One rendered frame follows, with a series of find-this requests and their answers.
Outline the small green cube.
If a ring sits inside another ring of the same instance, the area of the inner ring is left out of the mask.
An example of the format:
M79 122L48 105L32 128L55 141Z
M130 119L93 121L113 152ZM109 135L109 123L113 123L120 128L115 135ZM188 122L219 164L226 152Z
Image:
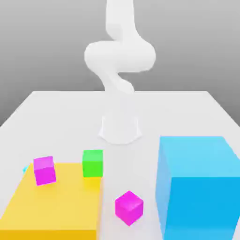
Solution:
M82 171L84 177L103 177L103 150L84 150Z

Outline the small magenta cube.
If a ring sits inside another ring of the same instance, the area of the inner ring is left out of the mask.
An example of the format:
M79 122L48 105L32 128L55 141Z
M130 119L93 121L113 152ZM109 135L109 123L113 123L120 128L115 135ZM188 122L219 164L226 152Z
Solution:
M34 159L33 170L37 186L56 182L53 156Z
M115 214L126 225L131 226L143 215L144 201L131 191L115 200Z

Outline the large yellow box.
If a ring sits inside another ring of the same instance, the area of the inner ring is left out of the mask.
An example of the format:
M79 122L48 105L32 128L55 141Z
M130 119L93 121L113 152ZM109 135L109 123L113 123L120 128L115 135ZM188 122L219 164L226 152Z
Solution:
M36 185L29 165L0 218L0 240L99 240L103 179L80 163L56 163L57 181Z

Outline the large blue box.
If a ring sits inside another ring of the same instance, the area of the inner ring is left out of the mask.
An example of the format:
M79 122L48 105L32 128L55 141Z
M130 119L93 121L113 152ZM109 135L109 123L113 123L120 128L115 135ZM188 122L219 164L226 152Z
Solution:
M240 159L221 136L160 137L156 203L163 240L232 240Z

